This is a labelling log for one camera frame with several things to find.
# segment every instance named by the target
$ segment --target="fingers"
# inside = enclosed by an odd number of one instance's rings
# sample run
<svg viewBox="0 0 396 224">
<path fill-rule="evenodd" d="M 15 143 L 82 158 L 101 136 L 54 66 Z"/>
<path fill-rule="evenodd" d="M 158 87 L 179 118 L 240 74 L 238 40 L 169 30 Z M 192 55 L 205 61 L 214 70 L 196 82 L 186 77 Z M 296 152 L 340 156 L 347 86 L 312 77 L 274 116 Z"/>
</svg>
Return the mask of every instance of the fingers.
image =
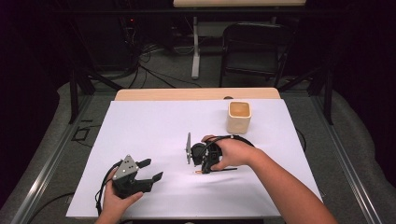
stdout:
<svg viewBox="0 0 396 224">
<path fill-rule="evenodd" d="M 143 197 L 143 192 L 137 192 L 136 194 L 133 194 L 129 196 L 128 198 L 125 198 L 124 201 L 126 201 L 129 205 L 137 202 L 141 197 Z"/>
<path fill-rule="evenodd" d="M 227 165 L 223 161 L 219 161 L 218 163 L 212 165 L 212 167 L 210 167 L 210 169 L 212 171 L 219 171 L 219 170 L 222 170 L 222 169 L 224 169 L 226 167 L 227 167 Z"/>
<path fill-rule="evenodd" d="M 213 134 L 206 135 L 206 136 L 204 136 L 204 138 L 201 140 L 201 142 L 205 142 L 207 139 L 210 139 L 210 138 L 213 138 L 213 137 L 215 137 L 215 135 L 213 135 Z"/>
<path fill-rule="evenodd" d="M 119 167 L 116 167 L 116 168 L 114 168 L 114 169 L 110 172 L 110 174 L 108 174 L 108 176 L 107 176 L 107 181 L 108 181 L 109 179 L 112 179 L 112 178 L 113 178 L 114 174 L 117 172 L 118 169 L 119 169 Z"/>
</svg>

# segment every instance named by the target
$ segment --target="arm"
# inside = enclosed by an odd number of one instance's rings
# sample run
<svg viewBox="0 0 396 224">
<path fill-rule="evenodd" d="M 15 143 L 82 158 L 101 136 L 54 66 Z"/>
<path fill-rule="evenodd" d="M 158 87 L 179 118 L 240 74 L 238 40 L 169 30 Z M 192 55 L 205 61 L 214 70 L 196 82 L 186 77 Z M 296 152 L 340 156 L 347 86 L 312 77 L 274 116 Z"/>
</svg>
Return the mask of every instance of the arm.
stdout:
<svg viewBox="0 0 396 224">
<path fill-rule="evenodd" d="M 121 219 L 125 210 L 143 196 L 143 192 L 137 192 L 128 198 L 119 198 L 114 192 L 113 181 L 111 180 L 111 177 L 116 173 L 116 171 L 117 169 L 114 169 L 107 177 L 107 179 L 110 180 L 106 183 L 103 211 L 95 224 L 117 223 Z"/>
<path fill-rule="evenodd" d="M 234 139 L 216 142 L 222 150 L 222 160 L 211 167 L 248 165 L 268 191 L 281 216 L 292 223 L 337 223 L 320 199 L 302 182 L 273 161 L 262 150 Z"/>
</svg>

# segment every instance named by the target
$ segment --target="forearm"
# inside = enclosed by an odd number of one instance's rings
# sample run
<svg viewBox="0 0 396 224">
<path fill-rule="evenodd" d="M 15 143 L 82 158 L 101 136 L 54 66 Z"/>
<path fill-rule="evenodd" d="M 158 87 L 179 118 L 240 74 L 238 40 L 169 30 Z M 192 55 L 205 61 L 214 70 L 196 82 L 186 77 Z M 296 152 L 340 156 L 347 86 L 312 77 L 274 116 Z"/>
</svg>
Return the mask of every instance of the forearm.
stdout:
<svg viewBox="0 0 396 224">
<path fill-rule="evenodd" d="M 267 154 L 255 150 L 248 164 L 287 223 L 336 223 L 320 199 Z"/>
<path fill-rule="evenodd" d="M 95 224 L 116 224 L 119 220 L 119 217 L 113 216 L 112 214 L 101 214 L 95 221 Z"/>
</svg>

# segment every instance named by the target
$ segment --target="black cable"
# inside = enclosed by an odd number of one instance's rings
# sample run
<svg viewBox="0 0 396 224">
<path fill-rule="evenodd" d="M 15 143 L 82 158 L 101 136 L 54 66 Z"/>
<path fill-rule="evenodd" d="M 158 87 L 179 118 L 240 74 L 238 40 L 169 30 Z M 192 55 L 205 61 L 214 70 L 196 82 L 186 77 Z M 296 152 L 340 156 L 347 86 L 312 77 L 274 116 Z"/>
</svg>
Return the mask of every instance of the black cable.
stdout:
<svg viewBox="0 0 396 224">
<path fill-rule="evenodd" d="M 300 130 L 298 130 L 297 128 L 295 128 L 295 129 L 296 129 L 297 133 L 299 133 L 300 136 L 303 138 L 303 142 L 304 142 L 303 151 L 305 152 L 305 151 L 306 151 L 306 140 L 305 140 L 305 136 L 304 136 L 304 134 L 303 134 Z"/>
<path fill-rule="evenodd" d="M 191 85 L 195 85 L 195 86 L 197 86 L 199 88 L 202 88 L 202 86 L 200 86 L 199 84 L 196 84 L 196 83 L 193 83 L 193 82 L 189 82 L 189 81 L 185 81 L 185 80 L 181 80 L 181 79 L 178 79 L 178 78 L 175 78 L 175 77 L 170 77 L 170 76 L 168 76 L 166 74 L 162 74 L 162 73 L 159 73 L 159 72 L 152 71 L 152 70 L 148 69 L 147 67 L 144 67 L 143 65 L 140 65 L 140 67 L 143 68 L 144 70 L 148 71 L 152 75 L 153 75 L 153 73 L 155 73 L 155 74 L 163 76 L 163 77 L 169 77 L 169 78 L 172 78 L 173 80 L 176 80 L 176 81 L 179 81 L 179 82 L 188 83 L 188 84 L 191 84 Z"/>
<path fill-rule="evenodd" d="M 63 194 L 63 195 L 61 195 L 61 196 L 58 196 L 58 197 L 56 197 L 56 198 L 54 198 L 54 199 L 51 199 L 50 201 L 44 203 L 40 208 L 37 209 L 37 211 L 35 211 L 35 212 L 32 214 L 32 216 L 29 218 L 29 220 L 27 221 L 27 223 L 28 223 L 28 224 L 29 224 L 29 223 L 32 223 L 33 219 L 41 212 L 41 210 L 43 210 L 43 209 L 44 209 L 46 206 L 48 206 L 50 203 L 53 203 L 53 202 L 55 202 L 55 201 L 58 200 L 58 199 L 61 199 L 61 198 L 64 198 L 64 197 L 67 197 L 67 196 L 70 196 L 70 195 L 74 195 L 74 194 L 75 194 L 75 192 L 66 193 L 66 194 Z"/>
<path fill-rule="evenodd" d="M 87 144 L 84 144 L 84 143 L 82 143 L 82 142 L 80 142 L 80 141 L 75 141 L 75 142 L 79 143 L 80 145 L 83 145 L 84 147 L 92 147 L 92 146 L 87 145 Z"/>
<path fill-rule="evenodd" d="M 142 54 L 140 54 L 139 60 L 140 60 L 141 62 L 143 62 L 143 63 L 148 63 L 149 60 L 151 59 L 151 51 L 146 52 L 146 53 L 143 53 L 143 52 L 144 52 L 144 51 L 142 51 Z M 146 56 L 146 55 L 148 55 L 148 58 L 147 58 L 146 60 L 141 59 L 142 56 Z"/>
<path fill-rule="evenodd" d="M 167 82 L 165 79 L 160 78 L 158 76 L 156 76 L 154 73 L 151 72 L 151 70 L 148 70 L 147 68 L 143 67 L 142 65 L 140 65 L 141 68 L 143 68 L 145 71 L 147 71 L 148 73 L 150 73 L 152 76 L 158 78 L 159 80 L 161 80 L 163 83 L 167 84 L 168 86 L 170 86 L 171 88 L 175 88 L 176 86 L 170 84 L 169 82 Z"/>
<path fill-rule="evenodd" d="M 209 137 L 207 140 L 211 139 L 211 138 L 216 138 L 215 140 L 211 141 L 210 143 L 208 143 L 206 145 L 206 147 L 204 147 L 204 149 L 202 149 L 202 151 L 198 154 L 198 157 L 202 157 L 203 154 L 206 152 L 206 150 L 214 143 L 216 143 L 217 141 L 221 140 L 221 139 L 226 139 L 226 138 L 233 138 L 233 135 L 224 135 L 224 136 L 213 136 L 213 137 Z"/>
<path fill-rule="evenodd" d="M 212 37 L 203 37 L 202 40 L 199 41 L 198 45 L 201 45 L 202 43 L 204 43 L 204 41 L 206 41 L 207 39 L 211 39 L 211 38 L 212 38 Z M 181 49 L 181 48 L 185 48 L 185 49 L 191 48 L 191 49 L 190 49 L 189 51 L 187 51 L 187 52 L 179 52 L 179 51 L 177 51 L 177 49 Z M 194 45 L 192 45 L 192 46 L 179 46 L 179 47 L 173 47 L 173 51 L 174 51 L 175 53 L 177 53 L 177 54 L 180 54 L 180 55 L 187 55 L 187 54 L 190 54 L 190 53 L 192 53 L 192 52 L 194 51 L 194 49 L 195 49 L 195 46 L 194 46 Z"/>
<path fill-rule="evenodd" d="M 107 79 L 108 80 L 116 80 L 116 79 L 120 79 L 120 78 L 123 78 L 123 77 L 128 77 L 128 76 L 130 76 L 131 74 L 134 73 L 134 70 L 135 70 L 135 67 L 131 67 L 131 68 L 128 68 L 127 70 L 125 70 L 122 74 L 117 75 L 115 77 L 107 77 Z"/>
<path fill-rule="evenodd" d="M 145 49 L 143 49 L 142 52 L 143 52 L 143 54 L 149 54 L 152 51 L 156 51 L 156 50 L 159 50 L 159 49 L 163 49 L 163 48 L 159 47 L 156 44 L 150 44 L 150 46 L 145 47 Z"/>
<path fill-rule="evenodd" d="M 146 84 L 147 79 L 148 79 L 148 71 L 145 71 L 145 80 L 143 80 L 143 83 L 142 83 L 142 86 L 140 87 L 140 89 L 143 89 L 143 87 Z"/>
<path fill-rule="evenodd" d="M 139 65 L 138 65 L 137 68 L 136 68 L 136 72 L 134 73 L 134 79 L 132 79 L 132 82 L 131 82 L 131 84 L 129 84 L 128 89 L 131 89 L 132 85 L 134 85 L 134 81 L 135 81 L 136 78 L 137 78 L 137 73 L 138 73 L 138 72 L 139 72 Z"/>
<path fill-rule="evenodd" d="M 105 175 L 105 178 L 104 178 L 103 181 L 102 181 L 101 188 L 100 188 L 100 189 L 98 190 L 98 192 L 95 194 L 96 209 L 98 210 L 98 216 L 100 216 L 100 214 L 102 213 L 101 200 L 102 200 L 102 195 L 103 195 L 103 188 L 105 187 L 106 183 L 107 183 L 109 180 L 111 180 L 111 178 L 107 180 L 107 177 L 108 177 L 108 175 L 111 173 L 111 171 L 112 171 L 114 168 L 120 166 L 121 164 L 122 164 L 122 161 L 119 161 L 119 162 L 115 163 L 115 164 L 107 171 L 107 173 L 106 173 L 106 175 Z"/>
</svg>

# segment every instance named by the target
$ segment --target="cable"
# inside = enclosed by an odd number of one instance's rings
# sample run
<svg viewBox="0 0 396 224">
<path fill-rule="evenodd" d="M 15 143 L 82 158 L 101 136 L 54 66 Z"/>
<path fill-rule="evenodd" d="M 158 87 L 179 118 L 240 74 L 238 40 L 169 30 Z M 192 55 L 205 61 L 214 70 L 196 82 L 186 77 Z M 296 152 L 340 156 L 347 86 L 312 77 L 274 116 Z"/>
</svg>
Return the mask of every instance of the cable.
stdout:
<svg viewBox="0 0 396 224">
<path fill-rule="evenodd" d="M 134 81 L 137 78 L 137 73 L 139 73 L 139 65 L 136 68 L 136 72 L 134 73 L 134 79 L 132 79 L 132 82 L 131 82 L 131 84 L 129 84 L 128 89 L 131 89 L 132 85 L 134 84 Z"/>
<path fill-rule="evenodd" d="M 297 128 L 295 128 L 295 129 L 296 129 L 297 133 L 299 133 L 300 136 L 303 138 L 303 142 L 304 142 L 303 151 L 305 152 L 305 151 L 306 151 L 306 140 L 305 140 L 305 136 L 304 136 L 304 134 L 303 134 L 300 130 L 298 130 Z"/>
<path fill-rule="evenodd" d="M 122 164 L 122 161 L 119 161 L 119 162 L 115 163 L 115 164 L 107 171 L 107 173 L 106 173 L 106 175 L 105 175 L 105 178 L 104 178 L 103 181 L 102 181 L 101 188 L 100 188 L 100 189 L 98 190 L 98 192 L 95 194 L 96 209 L 98 210 L 98 216 L 100 216 L 100 214 L 102 213 L 101 201 L 102 201 L 102 195 L 103 195 L 103 188 L 105 187 L 106 183 L 107 183 L 109 180 L 111 180 L 111 178 L 107 180 L 107 177 L 108 177 L 108 175 L 111 173 L 111 171 L 112 171 L 114 168 L 120 166 L 121 164 Z"/>
<path fill-rule="evenodd" d="M 116 79 L 120 79 L 120 78 L 123 78 L 123 77 L 128 77 L 128 76 L 130 76 L 130 75 L 134 72 L 135 69 L 136 69 L 136 66 L 126 69 L 126 70 L 125 70 L 122 74 L 120 74 L 120 75 L 117 75 L 117 76 L 115 76 L 115 77 L 106 77 L 106 78 L 107 78 L 108 80 L 116 80 Z"/>
<path fill-rule="evenodd" d="M 190 29 L 191 29 L 191 32 L 192 32 L 192 33 L 194 33 L 194 30 L 192 29 L 192 27 L 191 27 L 191 24 L 190 24 L 189 20 L 187 20 L 187 17 L 184 17 L 184 20 L 185 20 L 185 21 L 186 21 L 186 23 L 189 25 L 189 27 L 190 27 Z"/>
<path fill-rule="evenodd" d="M 177 51 L 177 49 L 190 49 L 190 50 L 187 52 L 180 52 L 180 51 Z M 173 48 L 173 51 L 180 55 L 187 55 L 194 51 L 194 46 L 176 47 L 176 48 Z"/>
<path fill-rule="evenodd" d="M 206 152 L 206 150 L 214 143 L 218 142 L 221 139 L 225 139 L 225 138 L 233 138 L 233 135 L 224 135 L 224 136 L 213 136 L 213 137 L 209 137 L 207 140 L 211 139 L 211 138 L 216 138 L 215 140 L 211 141 L 210 143 L 208 143 L 206 145 L 206 147 L 204 147 L 204 149 L 201 150 L 201 152 L 198 154 L 198 157 L 202 157 L 203 154 Z"/>
<path fill-rule="evenodd" d="M 141 59 L 142 56 L 146 56 L 146 55 L 148 55 L 148 59 L 147 60 L 144 61 L 143 59 Z M 139 61 L 141 61 L 143 63 L 148 63 L 150 59 L 151 59 L 151 51 L 149 51 L 148 53 L 142 53 L 139 56 Z"/>
<path fill-rule="evenodd" d="M 143 87 L 146 84 L 147 79 L 148 79 L 148 71 L 145 71 L 145 80 L 143 80 L 142 86 L 139 89 L 143 89 Z"/>
<path fill-rule="evenodd" d="M 160 48 L 156 44 L 151 44 L 150 46 L 148 46 L 148 47 L 146 47 L 145 49 L 142 50 L 142 52 L 144 52 L 142 55 L 150 54 L 150 53 L 155 52 L 157 50 L 163 50 L 163 49 L 164 48 Z"/>
<path fill-rule="evenodd" d="M 80 142 L 80 141 L 75 141 L 75 142 L 79 143 L 80 145 L 83 145 L 84 147 L 93 147 L 93 146 L 90 146 L 90 145 L 84 144 L 84 143 L 82 143 L 82 142 Z"/>
<path fill-rule="evenodd" d="M 28 224 L 29 224 L 29 223 L 32 223 L 33 219 L 41 212 L 41 210 L 43 210 L 43 209 L 44 209 L 46 206 L 48 206 L 50 203 L 53 203 L 53 202 L 55 202 L 55 201 L 58 200 L 58 199 L 61 199 L 61 198 L 64 198 L 64 197 L 67 197 L 67 196 L 70 196 L 70 195 L 74 195 L 74 194 L 75 194 L 75 192 L 66 193 L 66 194 L 63 194 L 63 195 L 61 195 L 61 196 L 58 196 L 58 197 L 56 197 L 56 198 L 54 198 L 54 199 L 52 199 L 52 200 L 50 200 L 50 201 L 44 203 L 40 208 L 37 209 L 37 211 L 35 211 L 35 212 L 33 213 L 33 215 L 29 218 L 29 220 L 27 221 L 27 223 L 28 223 Z"/>
<path fill-rule="evenodd" d="M 155 74 L 160 75 L 160 76 L 163 76 L 163 77 L 169 77 L 169 78 L 172 78 L 173 80 L 176 80 L 176 81 L 179 81 L 179 82 L 188 83 L 188 84 L 191 84 L 191 85 L 195 85 L 195 86 L 197 86 L 197 87 L 199 87 L 199 88 L 202 88 L 202 86 L 200 86 L 199 84 L 196 84 L 196 83 L 193 83 L 193 82 L 189 82 L 189 81 L 185 81 L 185 80 L 181 80 L 181 79 L 178 79 L 178 78 L 175 78 L 175 77 L 170 77 L 170 76 L 168 76 L 168 75 L 166 75 L 166 74 L 162 74 L 162 73 L 159 73 L 159 72 L 152 71 L 152 70 L 148 69 L 147 67 L 144 67 L 144 66 L 141 65 L 141 64 L 140 64 L 140 67 L 143 68 L 144 70 L 148 71 L 148 72 L 149 72 L 150 74 L 152 74 L 153 76 L 155 76 L 155 75 L 153 74 L 153 73 L 155 73 Z"/>
</svg>

